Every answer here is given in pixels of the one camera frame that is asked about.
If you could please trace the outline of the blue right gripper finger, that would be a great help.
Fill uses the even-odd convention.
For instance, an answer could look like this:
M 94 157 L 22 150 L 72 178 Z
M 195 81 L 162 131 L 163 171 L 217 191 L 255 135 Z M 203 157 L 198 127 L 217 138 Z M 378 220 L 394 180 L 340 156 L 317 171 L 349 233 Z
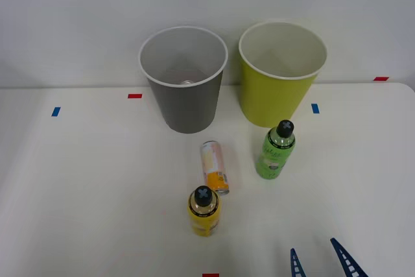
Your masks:
M 340 260 L 346 277 L 368 277 L 349 252 L 333 237 L 330 242 Z
M 300 260 L 294 248 L 290 250 L 290 268 L 292 277 L 306 277 L 306 274 L 302 268 Z

